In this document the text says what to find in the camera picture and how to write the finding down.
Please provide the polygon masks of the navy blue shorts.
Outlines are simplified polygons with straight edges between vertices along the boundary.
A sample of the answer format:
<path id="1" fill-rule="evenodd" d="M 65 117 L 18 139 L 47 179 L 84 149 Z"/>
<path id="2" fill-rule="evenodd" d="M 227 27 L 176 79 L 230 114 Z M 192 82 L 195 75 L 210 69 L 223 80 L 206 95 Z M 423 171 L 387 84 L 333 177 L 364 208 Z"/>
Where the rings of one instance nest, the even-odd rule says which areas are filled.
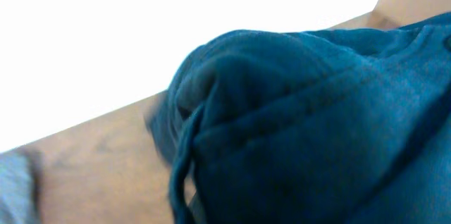
<path id="1" fill-rule="evenodd" d="M 146 125 L 176 223 L 449 223 L 450 14 L 226 33 Z"/>

